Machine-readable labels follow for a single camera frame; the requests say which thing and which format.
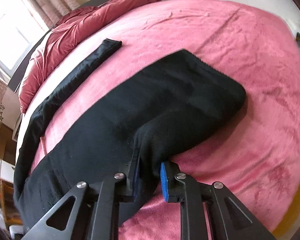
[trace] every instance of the window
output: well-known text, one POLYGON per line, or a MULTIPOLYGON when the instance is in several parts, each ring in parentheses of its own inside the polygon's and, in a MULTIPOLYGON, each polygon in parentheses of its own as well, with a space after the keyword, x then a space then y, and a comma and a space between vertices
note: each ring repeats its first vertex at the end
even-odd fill
POLYGON ((0 0, 0 70, 11 77, 23 57, 48 30, 21 0, 0 0))

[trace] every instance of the wooden floor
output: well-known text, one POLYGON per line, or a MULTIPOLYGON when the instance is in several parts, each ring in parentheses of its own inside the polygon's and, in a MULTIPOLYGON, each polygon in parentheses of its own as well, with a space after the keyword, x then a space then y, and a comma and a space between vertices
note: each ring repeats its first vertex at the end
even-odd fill
POLYGON ((273 232, 277 240, 290 240, 300 226, 300 187, 283 221, 273 232))

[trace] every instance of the black cloth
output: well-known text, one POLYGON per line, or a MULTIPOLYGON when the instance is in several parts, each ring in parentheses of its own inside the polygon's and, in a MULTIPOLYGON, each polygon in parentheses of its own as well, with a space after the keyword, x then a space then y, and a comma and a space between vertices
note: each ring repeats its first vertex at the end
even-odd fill
MULTIPOLYGON (((58 90, 57 102, 68 97, 62 85, 54 93, 58 90)), ((207 139, 244 101, 239 83, 181 50, 145 67, 97 101, 27 178, 30 167, 20 163, 33 161, 42 135, 28 128, 32 136, 25 137, 30 142, 23 143, 15 171, 15 201, 24 223, 31 228, 77 182, 102 181, 138 151, 141 189, 135 202, 120 206, 122 223, 150 199, 160 163, 207 139)), ((49 115, 55 112, 49 110, 55 105, 53 97, 42 104, 49 115)))

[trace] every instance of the folded black fabric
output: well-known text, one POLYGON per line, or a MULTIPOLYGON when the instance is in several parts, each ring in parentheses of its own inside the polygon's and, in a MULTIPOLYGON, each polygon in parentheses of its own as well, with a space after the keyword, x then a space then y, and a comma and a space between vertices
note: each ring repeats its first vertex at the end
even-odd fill
POLYGON ((122 46, 121 41, 105 39, 86 59, 79 63, 60 82, 56 89, 37 107, 26 130, 14 172, 14 199, 18 203, 28 177, 40 137, 59 107, 72 95, 87 77, 122 46))
POLYGON ((32 227, 77 182, 102 181, 138 151, 139 192, 120 205, 124 222, 151 198, 160 163, 207 139, 244 101, 239 83, 186 50, 156 61, 88 109, 18 186, 24 223, 32 227))

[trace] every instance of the bolt head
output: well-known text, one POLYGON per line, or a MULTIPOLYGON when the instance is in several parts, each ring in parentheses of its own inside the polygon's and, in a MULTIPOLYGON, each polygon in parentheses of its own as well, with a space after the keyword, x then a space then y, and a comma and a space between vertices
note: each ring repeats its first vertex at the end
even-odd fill
POLYGON ((115 179, 123 179, 124 178, 124 174, 122 172, 118 172, 114 175, 115 179))
POLYGON ((77 183, 77 188, 85 188, 87 186, 87 183, 84 181, 80 181, 77 183))
POLYGON ((215 183, 213 184, 213 186, 214 186, 215 188, 217 188, 217 189, 223 188, 223 184, 222 184, 221 182, 215 182, 215 183))
POLYGON ((177 177, 177 179, 185 179, 185 178, 186 178, 186 176, 187 176, 186 174, 184 174, 184 173, 180 172, 180 173, 178 173, 178 174, 177 174, 177 176, 176 176, 176 177, 177 177))

